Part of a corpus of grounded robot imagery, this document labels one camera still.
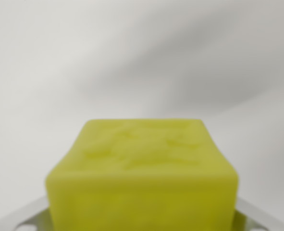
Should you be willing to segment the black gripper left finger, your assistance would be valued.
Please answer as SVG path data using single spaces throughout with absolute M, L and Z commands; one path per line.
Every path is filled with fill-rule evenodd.
M 41 197 L 14 212 L 12 231 L 52 231 L 47 197 Z

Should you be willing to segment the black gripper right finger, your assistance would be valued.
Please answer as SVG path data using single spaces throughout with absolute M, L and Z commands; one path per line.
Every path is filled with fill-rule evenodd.
M 271 217 L 241 197 L 237 198 L 233 231 L 273 231 Z

